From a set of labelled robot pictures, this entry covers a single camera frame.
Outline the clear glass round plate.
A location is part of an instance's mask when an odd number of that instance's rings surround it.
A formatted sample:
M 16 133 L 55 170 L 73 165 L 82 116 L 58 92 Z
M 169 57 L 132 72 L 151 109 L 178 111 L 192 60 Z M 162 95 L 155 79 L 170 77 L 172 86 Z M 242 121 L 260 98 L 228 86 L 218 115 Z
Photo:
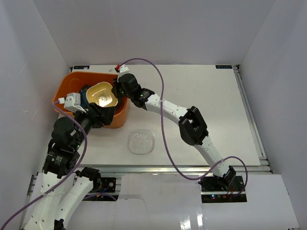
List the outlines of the clear glass round plate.
M 135 155 L 147 155 L 155 147 L 155 136 L 149 130 L 135 130 L 128 137 L 128 149 Z

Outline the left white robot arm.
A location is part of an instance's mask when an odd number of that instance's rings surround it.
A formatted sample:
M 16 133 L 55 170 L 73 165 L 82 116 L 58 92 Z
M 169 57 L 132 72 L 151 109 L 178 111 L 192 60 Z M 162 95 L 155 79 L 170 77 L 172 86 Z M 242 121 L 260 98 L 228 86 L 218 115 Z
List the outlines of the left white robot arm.
M 78 150 L 81 144 L 87 145 L 91 129 L 111 124 L 115 110 L 90 103 L 85 112 L 77 111 L 74 117 L 64 114 L 56 120 L 43 165 L 40 197 L 33 201 L 35 208 L 24 229 L 66 229 L 85 196 L 101 187 L 99 170 L 77 170 L 85 156 Z

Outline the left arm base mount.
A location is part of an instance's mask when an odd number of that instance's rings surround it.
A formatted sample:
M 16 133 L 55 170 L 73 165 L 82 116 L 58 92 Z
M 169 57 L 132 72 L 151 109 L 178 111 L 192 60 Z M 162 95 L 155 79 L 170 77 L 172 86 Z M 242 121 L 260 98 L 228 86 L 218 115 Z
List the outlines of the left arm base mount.
M 116 177 L 102 177 L 98 169 L 90 167 L 85 167 L 81 171 L 77 170 L 75 171 L 75 174 L 77 178 L 88 178 L 93 184 L 92 190 L 88 192 L 84 200 L 117 200 L 117 198 L 112 195 L 116 191 Z

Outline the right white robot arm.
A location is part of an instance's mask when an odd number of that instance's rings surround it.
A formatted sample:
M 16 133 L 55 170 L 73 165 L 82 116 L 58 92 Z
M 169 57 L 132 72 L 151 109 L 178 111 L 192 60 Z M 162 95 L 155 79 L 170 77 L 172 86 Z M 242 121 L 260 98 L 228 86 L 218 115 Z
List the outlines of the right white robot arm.
M 194 147 L 210 166 L 210 171 L 216 180 L 217 187 L 222 191 L 228 191 L 234 185 L 236 171 L 232 166 L 225 163 L 225 159 L 217 151 L 209 137 L 207 124 L 205 123 L 199 109 L 195 106 L 185 108 L 175 105 L 169 101 L 163 101 L 153 91 L 143 88 L 137 82 L 133 74 L 127 73 L 113 79 L 112 93 L 116 98 L 127 97 L 132 103 L 146 111 L 160 114 L 161 130 L 166 153 L 175 170 L 188 180 L 201 180 L 206 175 L 191 178 L 184 175 L 175 165 L 167 147 L 164 118 L 174 122 L 179 127 L 181 139 L 188 145 Z

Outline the yellow square small plate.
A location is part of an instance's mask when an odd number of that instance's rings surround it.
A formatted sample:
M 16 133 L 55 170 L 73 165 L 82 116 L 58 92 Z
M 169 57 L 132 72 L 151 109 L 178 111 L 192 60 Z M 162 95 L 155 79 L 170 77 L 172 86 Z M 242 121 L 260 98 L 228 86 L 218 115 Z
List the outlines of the yellow square small plate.
M 95 103 L 100 107 L 114 107 L 118 104 L 118 99 L 112 92 L 112 85 L 103 81 L 92 87 L 86 92 L 88 103 Z

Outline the dark blue leaf plate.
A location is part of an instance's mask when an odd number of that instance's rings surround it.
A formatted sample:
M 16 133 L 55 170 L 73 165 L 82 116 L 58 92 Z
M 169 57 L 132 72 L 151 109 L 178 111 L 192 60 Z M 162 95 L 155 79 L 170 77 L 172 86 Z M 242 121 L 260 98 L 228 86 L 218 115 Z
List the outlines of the dark blue leaf plate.
M 86 93 L 88 91 L 88 89 L 90 88 L 91 86 L 90 85 L 84 85 L 80 91 L 79 91 L 79 94 L 80 94 L 80 97 L 81 97 L 81 107 L 86 110 L 89 108 L 89 102 L 86 98 Z

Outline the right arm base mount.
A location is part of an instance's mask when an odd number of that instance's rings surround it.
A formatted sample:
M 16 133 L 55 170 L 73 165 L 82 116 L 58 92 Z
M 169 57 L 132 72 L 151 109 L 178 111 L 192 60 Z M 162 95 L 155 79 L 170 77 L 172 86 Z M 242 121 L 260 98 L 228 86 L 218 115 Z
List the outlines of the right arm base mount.
M 242 176 L 236 176 L 233 182 L 225 187 L 213 176 L 201 179 L 201 201 L 203 204 L 246 203 L 247 196 Z

